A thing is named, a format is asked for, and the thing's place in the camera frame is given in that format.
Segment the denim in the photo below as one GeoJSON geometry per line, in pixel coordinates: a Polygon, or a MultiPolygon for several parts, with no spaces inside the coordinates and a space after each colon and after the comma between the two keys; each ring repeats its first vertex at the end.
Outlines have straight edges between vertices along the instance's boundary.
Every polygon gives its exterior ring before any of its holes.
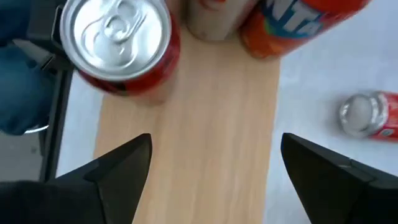
{"type": "MultiPolygon", "coordinates": [[[[0,0],[0,44],[23,39],[30,0],[0,0]]],[[[0,130],[20,135],[47,122],[55,77],[15,45],[0,46],[0,130]]]]}

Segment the can rim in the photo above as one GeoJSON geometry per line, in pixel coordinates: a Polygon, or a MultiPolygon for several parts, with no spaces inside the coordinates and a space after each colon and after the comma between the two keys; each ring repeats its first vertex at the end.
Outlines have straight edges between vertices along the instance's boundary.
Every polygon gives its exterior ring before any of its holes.
{"type": "Polygon", "coordinates": [[[77,12],[75,9],[78,8],[78,6],[80,6],[83,3],[81,3],[82,1],[79,0],[67,1],[67,3],[63,8],[61,21],[60,21],[60,37],[64,51],[67,53],[68,58],[73,62],[73,64],[77,67],[77,69],[100,80],[121,82],[124,80],[137,78],[145,74],[146,72],[148,72],[150,69],[152,69],[154,66],[157,65],[159,60],[162,59],[164,53],[166,52],[167,47],[169,46],[171,40],[171,30],[172,30],[171,15],[169,13],[169,10],[167,9],[167,6],[165,5],[165,2],[162,0],[152,0],[152,1],[143,0],[143,1],[148,1],[156,8],[162,22],[163,39],[157,53],[143,69],[139,70],[138,72],[131,73],[129,75],[120,75],[120,76],[109,75],[106,72],[101,72],[101,70],[96,70],[95,68],[90,66],[90,63],[86,62],[85,59],[79,54],[77,47],[72,41],[70,35],[72,33],[71,21],[73,19],[73,16],[77,12]]]}
{"type": "Polygon", "coordinates": [[[349,97],[339,108],[339,118],[343,131],[357,138],[365,138],[376,134],[388,119],[388,105],[386,104],[386,101],[387,99],[380,92],[374,92],[373,94],[359,93],[349,97]],[[371,120],[362,130],[352,129],[349,126],[346,117],[350,104],[357,97],[363,97],[369,100],[372,109],[371,120]]]}

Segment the fallen can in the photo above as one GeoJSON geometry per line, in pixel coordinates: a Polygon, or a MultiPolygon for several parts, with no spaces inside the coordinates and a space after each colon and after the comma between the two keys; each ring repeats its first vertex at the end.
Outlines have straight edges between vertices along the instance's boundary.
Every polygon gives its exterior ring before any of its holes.
{"type": "Polygon", "coordinates": [[[169,95],[180,34],[163,1],[70,0],[60,34],[69,59],[93,86],[145,103],[169,95]]]}
{"type": "Polygon", "coordinates": [[[189,0],[187,27],[202,40],[224,40],[243,23],[258,0],[189,0]]]}
{"type": "Polygon", "coordinates": [[[343,130],[357,138],[398,141],[398,94],[355,94],[339,110],[343,130]]]}

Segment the red label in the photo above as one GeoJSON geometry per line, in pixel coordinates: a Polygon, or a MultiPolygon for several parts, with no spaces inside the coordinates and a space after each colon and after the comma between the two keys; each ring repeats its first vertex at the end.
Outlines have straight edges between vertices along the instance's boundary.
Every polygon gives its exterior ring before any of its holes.
{"type": "Polygon", "coordinates": [[[388,102],[388,119],[372,138],[398,141],[398,94],[384,93],[384,96],[388,102]]]}

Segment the tipped over can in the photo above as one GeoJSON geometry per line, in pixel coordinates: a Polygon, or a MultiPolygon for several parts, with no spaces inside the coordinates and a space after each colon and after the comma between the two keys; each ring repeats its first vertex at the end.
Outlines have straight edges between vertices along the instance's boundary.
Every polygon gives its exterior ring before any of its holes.
{"type": "Polygon", "coordinates": [[[69,0],[61,40],[80,75],[104,91],[164,101],[180,55],[180,34],[163,1],[69,0]]]}
{"type": "Polygon", "coordinates": [[[343,130],[357,138],[398,141],[398,94],[355,94],[339,110],[343,130]]]}

